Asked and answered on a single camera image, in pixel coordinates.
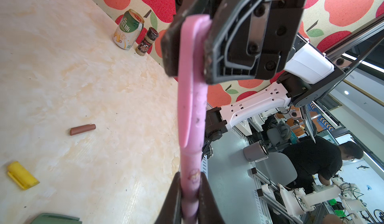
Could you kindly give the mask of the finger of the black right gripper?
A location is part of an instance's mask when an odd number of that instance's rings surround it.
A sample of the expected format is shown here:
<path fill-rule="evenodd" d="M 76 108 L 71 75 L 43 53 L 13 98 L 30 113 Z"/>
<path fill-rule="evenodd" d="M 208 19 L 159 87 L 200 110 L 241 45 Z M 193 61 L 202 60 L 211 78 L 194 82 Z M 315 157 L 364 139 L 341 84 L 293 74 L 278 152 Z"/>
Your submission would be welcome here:
<path fill-rule="evenodd" d="M 207 84 L 256 77 L 271 2 L 220 1 L 204 47 Z"/>
<path fill-rule="evenodd" d="M 182 24 L 191 15 L 208 14 L 213 17 L 215 1 L 175 0 L 176 15 L 161 40 L 164 69 L 169 77 L 178 75 Z"/>

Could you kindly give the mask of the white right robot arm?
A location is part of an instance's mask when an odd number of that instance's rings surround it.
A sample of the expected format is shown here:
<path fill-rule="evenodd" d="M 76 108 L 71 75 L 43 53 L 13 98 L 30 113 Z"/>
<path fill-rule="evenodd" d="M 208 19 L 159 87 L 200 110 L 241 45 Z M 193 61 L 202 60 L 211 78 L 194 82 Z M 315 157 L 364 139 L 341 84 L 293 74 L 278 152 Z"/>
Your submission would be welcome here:
<path fill-rule="evenodd" d="M 161 46 L 166 74 L 177 77 L 179 142 L 208 139 L 275 108 L 322 98 L 345 73 L 299 34 L 307 0 L 175 0 Z M 265 90 L 205 114 L 208 87 L 280 78 Z"/>

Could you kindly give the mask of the pink pen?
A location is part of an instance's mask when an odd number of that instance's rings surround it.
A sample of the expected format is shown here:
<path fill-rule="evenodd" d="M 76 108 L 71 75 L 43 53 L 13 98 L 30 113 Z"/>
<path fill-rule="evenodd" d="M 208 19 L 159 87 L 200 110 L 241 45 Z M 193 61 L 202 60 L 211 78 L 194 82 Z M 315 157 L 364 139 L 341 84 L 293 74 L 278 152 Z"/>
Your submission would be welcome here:
<path fill-rule="evenodd" d="M 181 207 L 186 224 L 197 223 L 201 181 L 202 146 L 194 141 L 181 149 Z"/>

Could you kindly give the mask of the green pen cap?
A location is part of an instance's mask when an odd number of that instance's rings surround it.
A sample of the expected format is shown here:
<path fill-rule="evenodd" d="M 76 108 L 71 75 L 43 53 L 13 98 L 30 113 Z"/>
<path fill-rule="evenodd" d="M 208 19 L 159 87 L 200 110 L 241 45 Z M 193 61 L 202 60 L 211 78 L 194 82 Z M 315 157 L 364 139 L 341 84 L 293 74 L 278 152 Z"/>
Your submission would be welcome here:
<path fill-rule="evenodd" d="M 42 213 L 38 215 L 31 224 L 82 224 L 83 222 L 80 218 L 52 214 L 52 213 Z"/>

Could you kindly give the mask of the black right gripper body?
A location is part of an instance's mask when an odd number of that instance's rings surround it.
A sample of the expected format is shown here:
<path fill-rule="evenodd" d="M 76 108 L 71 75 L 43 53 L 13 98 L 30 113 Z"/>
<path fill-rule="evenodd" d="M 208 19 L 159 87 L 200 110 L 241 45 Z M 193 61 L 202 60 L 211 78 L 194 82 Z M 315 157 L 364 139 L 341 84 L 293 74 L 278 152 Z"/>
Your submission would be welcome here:
<path fill-rule="evenodd" d="M 293 56 L 306 0 L 175 0 L 174 73 L 181 27 L 206 14 L 212 21 L 203 43 L 206 80 L 269 80 Z"/>

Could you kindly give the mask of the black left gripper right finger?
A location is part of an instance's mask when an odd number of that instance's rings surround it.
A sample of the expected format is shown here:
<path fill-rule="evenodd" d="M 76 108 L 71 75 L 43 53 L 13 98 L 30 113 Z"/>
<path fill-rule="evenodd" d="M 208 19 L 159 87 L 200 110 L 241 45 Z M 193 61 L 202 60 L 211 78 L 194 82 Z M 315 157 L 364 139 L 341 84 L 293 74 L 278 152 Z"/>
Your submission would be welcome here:
<path fill-rule="evenodd" d="M 199 224 L 225 224 L 225 221 L 219 211 L 213 192 L 210 188 L 208 178 L 201 172 L 201 182 L 199 189 Z"/>

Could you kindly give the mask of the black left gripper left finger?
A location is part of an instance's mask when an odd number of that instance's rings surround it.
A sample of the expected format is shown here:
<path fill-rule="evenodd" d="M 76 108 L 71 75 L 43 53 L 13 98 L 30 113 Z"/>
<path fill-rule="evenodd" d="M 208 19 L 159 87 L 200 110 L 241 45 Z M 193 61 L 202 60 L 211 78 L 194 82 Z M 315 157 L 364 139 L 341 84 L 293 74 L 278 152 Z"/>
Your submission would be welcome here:
<path fill-rule="evenodd" d="M 182 223 L 182 189 L 180 172 L 177 172 L 155 221 L 155 224 L 181 224 Z"/>

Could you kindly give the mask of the pink pen cap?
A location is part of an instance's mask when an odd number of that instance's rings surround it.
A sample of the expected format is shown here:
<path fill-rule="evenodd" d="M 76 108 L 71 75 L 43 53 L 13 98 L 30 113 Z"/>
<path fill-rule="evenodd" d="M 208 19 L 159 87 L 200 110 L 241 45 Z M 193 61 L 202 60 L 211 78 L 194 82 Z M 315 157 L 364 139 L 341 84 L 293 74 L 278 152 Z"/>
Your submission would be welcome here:
<path fill-rule="evenodd" d="M 204 77 L 204 42 L 211 24 L 209 15 L 192 15 L 181 28 L 178 125 L 183 154 L 200 152 L 204 144 L 208 93 Z"/>

